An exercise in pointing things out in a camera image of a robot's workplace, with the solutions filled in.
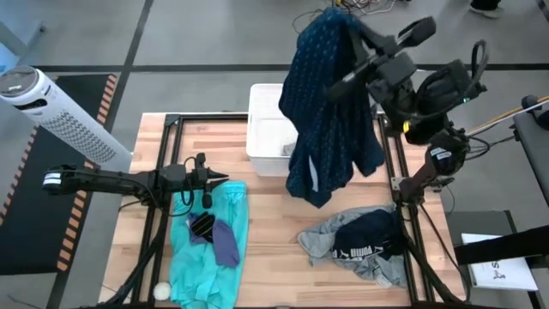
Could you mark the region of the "white printed paper sheet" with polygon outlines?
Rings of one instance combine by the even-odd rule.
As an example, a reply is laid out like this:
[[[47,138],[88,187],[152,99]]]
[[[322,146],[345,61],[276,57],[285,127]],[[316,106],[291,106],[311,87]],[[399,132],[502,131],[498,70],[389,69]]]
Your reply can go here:
[[[468,273],[475,288],[539,290],[524,257],[469,264]]]

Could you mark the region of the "white tower fan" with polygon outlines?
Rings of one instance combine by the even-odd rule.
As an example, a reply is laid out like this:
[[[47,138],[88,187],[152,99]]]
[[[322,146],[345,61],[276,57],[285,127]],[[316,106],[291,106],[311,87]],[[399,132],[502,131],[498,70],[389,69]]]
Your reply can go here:
[[[0,75],[0,100],[101,167],[129,170],[132,153],[104,127],[117,78],[109,75],[100,107],[90,116],[43,71],[20,65]]]

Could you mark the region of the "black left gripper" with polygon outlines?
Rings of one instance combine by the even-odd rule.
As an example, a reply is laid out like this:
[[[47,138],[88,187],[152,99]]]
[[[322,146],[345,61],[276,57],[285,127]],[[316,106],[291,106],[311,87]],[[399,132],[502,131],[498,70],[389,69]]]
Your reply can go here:
[[[228,181],[229,176],[218,173],[211,168],[197,167],[187,173],[183,165],[172,165],[172,188],[175,191],[193,191],[203,189],[207,184],[207,191],[213,191],[219,185]]]

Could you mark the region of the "teal garment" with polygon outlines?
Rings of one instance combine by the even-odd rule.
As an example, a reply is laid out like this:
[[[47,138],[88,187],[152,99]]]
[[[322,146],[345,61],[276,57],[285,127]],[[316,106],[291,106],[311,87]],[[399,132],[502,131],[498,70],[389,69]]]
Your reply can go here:
[[[203,193],[194,191],[195,200],[190,206],[184,200],[189,192],[173,195],[171,246],[172,261],[169,282],[171,301],[182,309],[233,309],[238,298],[249,232],[249,205],[247,186],[243,181],[229,181],[211,193],[213,205],[202,206]],[[231,269],[217,265],[211,244],[193,245],[190,242],[188,219],[190,213],[204,212],[223,220],[232,228],[240,254],[240,264]]]

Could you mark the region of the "person's shoe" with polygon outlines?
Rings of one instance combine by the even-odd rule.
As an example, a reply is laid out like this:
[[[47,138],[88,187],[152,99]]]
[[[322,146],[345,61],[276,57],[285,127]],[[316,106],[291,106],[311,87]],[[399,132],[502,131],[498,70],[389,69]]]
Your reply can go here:
[[[469,10],[484,17],[497,19],[503,9],[499,6],[501,0],[471,0]]]

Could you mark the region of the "navy dotted garment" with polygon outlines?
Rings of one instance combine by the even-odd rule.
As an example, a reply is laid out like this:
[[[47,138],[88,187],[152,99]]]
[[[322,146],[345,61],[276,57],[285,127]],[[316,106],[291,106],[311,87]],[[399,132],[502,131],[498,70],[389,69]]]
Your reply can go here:
[[[326,8],[298,36],[278,107],[298,132],[286,188],[317,208],[360,172],[367,177],[384,163],[364,87],[329,98],[329,89],[353,70],[357,57],[350,34],[360,21]]]

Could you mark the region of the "black grey-topped desk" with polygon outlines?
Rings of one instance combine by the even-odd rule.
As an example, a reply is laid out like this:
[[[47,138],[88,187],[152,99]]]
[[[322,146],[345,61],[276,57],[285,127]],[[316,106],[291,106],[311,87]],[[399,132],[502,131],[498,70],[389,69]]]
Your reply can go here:
[[[513,117],[516,140],[532,167],[549,206],[549,107],[538,106]]]

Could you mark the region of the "white perforated plastic bin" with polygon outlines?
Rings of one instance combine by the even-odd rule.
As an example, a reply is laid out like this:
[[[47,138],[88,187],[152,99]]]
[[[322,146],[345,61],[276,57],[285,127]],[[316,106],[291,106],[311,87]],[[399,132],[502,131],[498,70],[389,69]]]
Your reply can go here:
[[[245,153],[262,177],[286,177],[290,155],[286,145],[297,141],[292,122],[280,111],[281,83],[257,83],[250,87]]]

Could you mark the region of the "black orange-striped floor mat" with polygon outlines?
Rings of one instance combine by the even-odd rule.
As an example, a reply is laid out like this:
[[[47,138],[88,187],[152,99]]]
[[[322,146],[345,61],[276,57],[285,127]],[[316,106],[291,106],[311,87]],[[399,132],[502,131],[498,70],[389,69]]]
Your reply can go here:
[[[108,76],[61,76],[54,82],[95,117]],[[53,273],[70,267],[88,193],[50,195],[42,189],[45,172],[62,165],[102,168],[35,123],[0,206],[0,276]]]

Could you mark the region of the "grey garment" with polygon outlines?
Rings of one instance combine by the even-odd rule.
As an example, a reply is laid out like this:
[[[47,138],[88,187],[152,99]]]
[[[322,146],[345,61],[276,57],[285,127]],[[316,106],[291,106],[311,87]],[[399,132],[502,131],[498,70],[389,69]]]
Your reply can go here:
[[[359,216],[375,210],[396,212],[394,203],[382,206],[352,208],[332,215],[326,221],[308,227],[298,234],[297,241],[308,254],[310,265],[316,266],[324,261],[331,261],[343,269],[351,270],[356,276],[374,281],[383,288],[407,287],[407,275],[404,267],[403,253],[390,257],[388,260],[379,256],[369,257],[364,261],[344,261],[332,258],[332,246],[335,242],[335,232],[343,225],[357,219]]]

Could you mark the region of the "black aluminium table frame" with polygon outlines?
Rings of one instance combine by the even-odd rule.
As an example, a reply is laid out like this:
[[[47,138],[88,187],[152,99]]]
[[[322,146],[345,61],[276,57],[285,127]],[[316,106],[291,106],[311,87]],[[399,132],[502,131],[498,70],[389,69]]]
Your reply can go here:
[[[130,169],[184,161],[204,153],[215,171],[246,183],[250,229],[239,284],[243,309],[409,308],[416,300],[439,305],[441,297],[411,256],[406,256],[407,288],[382,288],[332,263],[311,266],[297,237],[301,230],[359,206],[395,198],[392,179],[419,169],[424,149],[406,143],[379,119],[375,130],[387,164],[372,176],[355,175],[330,202],[316,209],[290,197],[281,178],[257,175],[246,154],[248,117],[244,113],[151,112],[142,116]],[[99,300],[80,309],[173,309],[156,300],[154,286],[169,278],[172,221],[159,211],[126,204],[118,214]]]

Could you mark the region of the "navy Puma underwear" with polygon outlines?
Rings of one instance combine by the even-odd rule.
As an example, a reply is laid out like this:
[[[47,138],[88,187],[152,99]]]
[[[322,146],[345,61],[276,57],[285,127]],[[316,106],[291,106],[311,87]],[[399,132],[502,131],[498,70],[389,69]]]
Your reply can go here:
[[[335,232],[332,258],[364,261],[379,256],[385,260],[404,252],[401,226],[395,212],[375,210],[359,216]]]

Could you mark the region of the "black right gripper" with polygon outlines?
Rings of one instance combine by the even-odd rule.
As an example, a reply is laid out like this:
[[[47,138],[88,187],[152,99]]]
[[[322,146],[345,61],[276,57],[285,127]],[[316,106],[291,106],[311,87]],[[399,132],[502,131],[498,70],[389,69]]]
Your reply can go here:
[[[328,88],[327,100],[338,100],[355,88],[365,89],[376,103],[394,99],[400,85],[416,70],[413,60],[403,50],[422,44],[436,30],[436,22],[429,16],[409,24],[398,33],[397,38],[382,36],[366,41],[375,53],[368,58],[368,62],[359,64]]]

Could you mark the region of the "black striped garment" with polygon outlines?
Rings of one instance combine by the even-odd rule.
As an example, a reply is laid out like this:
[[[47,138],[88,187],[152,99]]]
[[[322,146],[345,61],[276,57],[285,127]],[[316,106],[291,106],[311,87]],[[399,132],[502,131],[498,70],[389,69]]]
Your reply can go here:
[[[190,241],[193,244],[213,243],[214,215],[204,212],[200,215],[190,213],[189,230]]]

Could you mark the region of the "purple garment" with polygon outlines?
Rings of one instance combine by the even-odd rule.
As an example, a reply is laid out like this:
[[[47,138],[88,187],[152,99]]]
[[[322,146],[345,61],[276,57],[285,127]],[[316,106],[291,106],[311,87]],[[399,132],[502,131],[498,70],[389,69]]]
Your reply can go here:
[[[216,264],[235,269],[240,264],[240,254],[232,228],[229,227],[223,220],[215,217],[213,237],[214,242],[206,244],[211,244],[213,246]]]

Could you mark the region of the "white fluffy ball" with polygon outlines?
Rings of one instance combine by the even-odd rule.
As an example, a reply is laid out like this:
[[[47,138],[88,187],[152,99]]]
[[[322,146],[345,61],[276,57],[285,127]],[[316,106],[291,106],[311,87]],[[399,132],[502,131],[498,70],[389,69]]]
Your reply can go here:
[[[155,300],[166,301],[171,298],[172,287],[169,282],[158,282],[153,289]]]

